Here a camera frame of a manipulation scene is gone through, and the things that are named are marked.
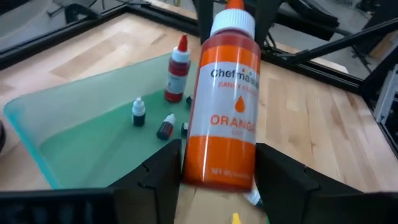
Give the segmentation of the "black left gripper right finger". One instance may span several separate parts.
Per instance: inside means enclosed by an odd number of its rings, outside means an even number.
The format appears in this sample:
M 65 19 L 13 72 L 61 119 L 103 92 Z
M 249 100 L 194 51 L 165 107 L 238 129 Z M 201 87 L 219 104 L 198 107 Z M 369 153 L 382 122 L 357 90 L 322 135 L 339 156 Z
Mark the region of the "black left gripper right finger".
M 264 143 L 254 177 L 271 224 L 398 224 L 398 192 L 362 192 Z

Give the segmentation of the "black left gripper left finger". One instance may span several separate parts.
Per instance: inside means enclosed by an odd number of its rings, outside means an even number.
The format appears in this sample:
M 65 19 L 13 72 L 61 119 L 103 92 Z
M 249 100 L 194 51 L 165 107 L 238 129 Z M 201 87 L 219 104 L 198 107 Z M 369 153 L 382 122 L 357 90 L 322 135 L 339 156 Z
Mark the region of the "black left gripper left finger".
M 174 224 L 182 142 L 108 187 L 0 192 L 0 224 Z

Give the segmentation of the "small dark red dropper bottle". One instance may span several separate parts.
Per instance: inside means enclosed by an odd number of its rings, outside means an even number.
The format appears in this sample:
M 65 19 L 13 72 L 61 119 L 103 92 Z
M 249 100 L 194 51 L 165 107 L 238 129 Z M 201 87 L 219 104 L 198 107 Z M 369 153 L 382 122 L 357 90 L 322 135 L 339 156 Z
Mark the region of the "small dark red dropper bottle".
M 172 135 L 173 129 L 175 124 L 175 115 L 173 113 L 166 116 L 163 120 L 162 124 L 160 125 L 159 129 L 157 130 L 157 137 L 160 140 L 166 141 Z

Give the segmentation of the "large orange food colouring bottle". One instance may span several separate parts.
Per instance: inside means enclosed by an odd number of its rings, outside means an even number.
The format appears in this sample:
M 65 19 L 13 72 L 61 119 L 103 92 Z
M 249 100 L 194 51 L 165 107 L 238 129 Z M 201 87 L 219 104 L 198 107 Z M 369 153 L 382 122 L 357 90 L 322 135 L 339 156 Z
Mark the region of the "large orange food colouring bottle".
M 201 47 L 183 180 L 222 190 L 252 189 L 261 50 L 243 0 L 228 0 Z

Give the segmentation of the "large red food colouring bottle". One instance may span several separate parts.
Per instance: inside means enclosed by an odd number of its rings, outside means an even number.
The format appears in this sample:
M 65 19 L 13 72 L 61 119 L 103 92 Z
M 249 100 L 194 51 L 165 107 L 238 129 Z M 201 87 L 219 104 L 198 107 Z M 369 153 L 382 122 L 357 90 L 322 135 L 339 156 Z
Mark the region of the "large red food colouring bottle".
M 164 97 L 171 103 L 178 103 L 183 98 L 190 70 L 190 50 L 188 49 L 187 34 L 181 36 L 176 47 L 174 47 L 169 59 L 167 83 Z

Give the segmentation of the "teal translucent plastic bin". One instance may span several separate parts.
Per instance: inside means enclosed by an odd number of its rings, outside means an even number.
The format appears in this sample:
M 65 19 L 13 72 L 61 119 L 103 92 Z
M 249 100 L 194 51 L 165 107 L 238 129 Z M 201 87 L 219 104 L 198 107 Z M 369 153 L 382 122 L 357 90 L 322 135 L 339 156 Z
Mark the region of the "teal translucent plastic bin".
M 20 96 L 4 114 L 54 189 L 105 187 L 165 145 L 156 136 L 176 117 L 172 139 L 189 120 L 186 102 L 164 98 L 169 55 Z M 132 123 L 141 97 L 145 123 Z

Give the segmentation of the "white control box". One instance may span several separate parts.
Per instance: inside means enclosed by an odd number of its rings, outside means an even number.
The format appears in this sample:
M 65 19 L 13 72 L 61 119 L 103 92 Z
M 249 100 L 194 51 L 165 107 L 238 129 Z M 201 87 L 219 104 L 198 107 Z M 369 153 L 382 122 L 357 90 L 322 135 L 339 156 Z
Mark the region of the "white control box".
M 378 123 L 384 124 L 394 101 L 395 93 L 398 92 L 398 63 L 387 74 L 373 116 Z

